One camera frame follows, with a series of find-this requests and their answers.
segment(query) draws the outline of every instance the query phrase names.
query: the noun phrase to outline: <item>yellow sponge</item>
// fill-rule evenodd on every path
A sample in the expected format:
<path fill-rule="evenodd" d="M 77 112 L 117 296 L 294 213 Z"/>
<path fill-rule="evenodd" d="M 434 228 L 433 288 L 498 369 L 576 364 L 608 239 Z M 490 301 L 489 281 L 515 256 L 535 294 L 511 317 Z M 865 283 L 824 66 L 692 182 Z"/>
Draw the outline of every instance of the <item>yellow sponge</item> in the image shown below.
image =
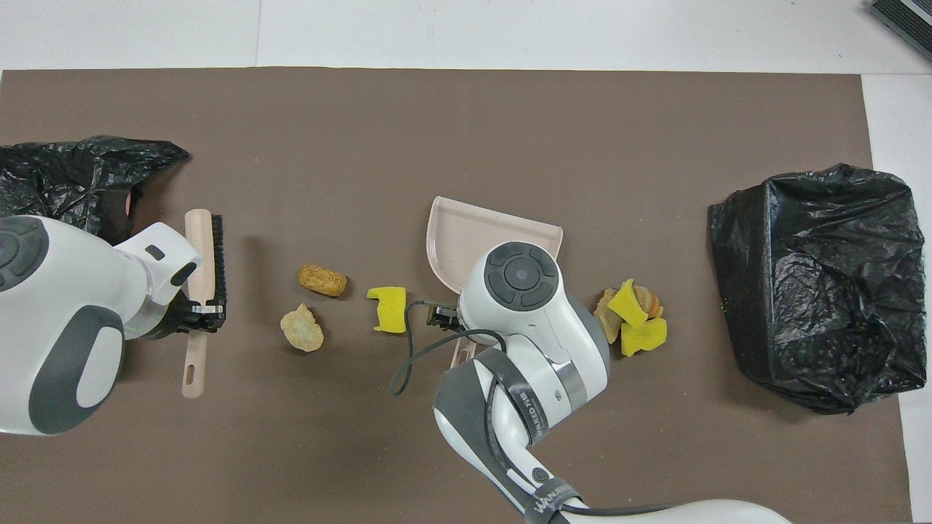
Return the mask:
<path fill-rule="evenodd" d="M 366 298 L 377 298 L 378 325 L 376 331 L 386 333 L 404 333 L 404 304 L 406 291 L 403 287 L 374 287 Z"/>
<path fill-rule="evenodd" d="M 666 342 L 666 320 L 654 318 L 641 327 L 622 324 L 622 354 L 631 356 L 640 350 L 649 352 Z"/>
<path fill-rule="evenodd" d="M 631 327 L 641 327 L 647 321 L 647 313 L 635 296 L 635 279 L 624 281 L 622 289 L 609 301 L 609 309 L 618 313 Z"/>

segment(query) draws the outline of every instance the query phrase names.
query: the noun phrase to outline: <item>black garbage bag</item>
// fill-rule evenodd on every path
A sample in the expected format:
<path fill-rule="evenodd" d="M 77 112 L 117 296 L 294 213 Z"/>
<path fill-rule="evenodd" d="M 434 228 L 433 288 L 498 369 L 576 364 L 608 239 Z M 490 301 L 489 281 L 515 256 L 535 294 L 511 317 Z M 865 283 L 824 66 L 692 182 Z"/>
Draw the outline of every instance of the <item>black garbage bag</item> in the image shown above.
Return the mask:
<path fill-rule="evenodd" d="M 896 176 L 792 172 L 709 208 L 741 372 L 822 414 L 925 385 L 922 246 Z"/>
<path fill-rule="evenodd" d="M 130 235 L 140 184 L 187 157 L 171 142 L 115 136 L 2 146 L 0 217 L 48 216 L 120 243 Z"/>

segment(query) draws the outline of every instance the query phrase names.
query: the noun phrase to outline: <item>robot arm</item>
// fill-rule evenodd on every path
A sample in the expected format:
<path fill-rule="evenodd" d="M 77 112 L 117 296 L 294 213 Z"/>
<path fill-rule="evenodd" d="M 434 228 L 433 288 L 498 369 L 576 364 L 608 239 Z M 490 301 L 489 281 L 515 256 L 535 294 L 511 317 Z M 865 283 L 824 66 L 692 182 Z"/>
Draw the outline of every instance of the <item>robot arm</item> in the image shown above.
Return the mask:
<path fill-rule="evenodd" d="M 0 219 L 0 431 L 75 427 L 112 390 L 125 339 L 201 328 L 180 291 L 200 262 L 160 223 L 111 246 L 46 217 Z"/>
<path fill-rule="evenodd" d="M 504 344 L 444 373 L 434 417 L 450 446 L 527 523 L 787 522 L 769 509 L 738 501 L 591 510 L 566 481 L 534 458 L 528 446 L 601 393 L 609 374 L 601 328 L 567 296 L 559 268 L 541 248 L 508 242 L 491 250 L 463 287 L 458 315 L 463 327 L 495 331 Z"/>

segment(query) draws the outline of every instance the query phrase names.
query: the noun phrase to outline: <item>trash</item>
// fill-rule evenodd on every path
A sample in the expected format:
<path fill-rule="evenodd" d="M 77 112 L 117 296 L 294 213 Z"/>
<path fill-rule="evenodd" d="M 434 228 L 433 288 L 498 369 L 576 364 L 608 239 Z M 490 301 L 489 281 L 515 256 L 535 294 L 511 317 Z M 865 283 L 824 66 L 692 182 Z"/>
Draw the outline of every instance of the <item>trash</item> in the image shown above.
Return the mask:
<path fill-rule="evenodd" d="M 140 184 L 186 159 L 171 142 L 95 136 L 0 147 L 0 217 L 61 220 L 112 244 L 130 236 Z"/>
<path fill-rule="evenodd" d="M 777 175 L 710 206 L 709 230 L 750 379 L 822 414 L 925 385 L 924 238 L 899 178 Z"/>
<path fill-rule="evenodd" d="M 660 318 L 664 307 L 650 289 L 628 279 L 621 290 L 608 288 L 593 311 L 609 344 L 622 337 L 622 354 L 631 356 L 650 351 L 666 342 L 666 320 Z"/>
<path fill-rule="evenodd" d="M 632 356 L 641 350 L 649 352 L 666 342 L 666 320 L 653 318 L 640 327 L 622 324 L 622 355 Z"/>
<path fill-rule="evenodd" d="M 323 345 L 323 330 L 304 304 L 281 317 L 279 327 L 288 343 L 302 352 L 315 352 Z"/>
<path fill-rule="evenodd" d="M 602 298 L 596 304 L 596 310 L 592 312 L 599 325 L 602 326 L 602 331 L 605 332 L 605 338 L 609 341 L 609 344 L 615 343 L 615 340 L 618 339 L 618 333 L 622 329 L 622 317 L 609 309 L 609 302 L 616 294 L 618 294 L 618 290 L 612 288 L 603 291 Z"/>
<path fill-rule="evenodd" d="M 347 276 L 327 268 L 303 264 L 297 272 L 301 287 L 322 295 L 340 296 L 347 289 Z"/>
<path fill-rule="evenodd" d="M 403 287 L 373 287 L 366 294 L 366 298 L 378 300 L 376 315 L 378 325 L 376 331 L 386 333 L 404 333 L 404 304 L 407 291 Z"/>

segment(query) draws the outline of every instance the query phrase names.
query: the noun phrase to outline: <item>white tile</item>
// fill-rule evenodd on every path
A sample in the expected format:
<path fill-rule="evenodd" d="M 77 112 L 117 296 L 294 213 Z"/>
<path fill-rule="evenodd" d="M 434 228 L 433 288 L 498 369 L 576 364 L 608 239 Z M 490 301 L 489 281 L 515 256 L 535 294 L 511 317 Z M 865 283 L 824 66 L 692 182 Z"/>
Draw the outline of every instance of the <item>white tile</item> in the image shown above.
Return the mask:
<path fill-rule="evenodd" d="M 932 75 L 863 76 L 874 169 L 912 188 L 919 227 L 932 239 Z M 925 296 L 932 296 L 932 256 L 924 251 Z M 926 340 L 932 340 L 932 322 Z M 932 385 L 899 395 L 910 470 L 912 519 L 932 521 Z"/>
<path fill-rule="evenodd" d="M 257 64 L 932 73 L 862 0 L 264 0 Z"/>
<path fill-rule="evenodd" d="M 255 65 L 260 0 L 0 2 L 0 69 Z"/>

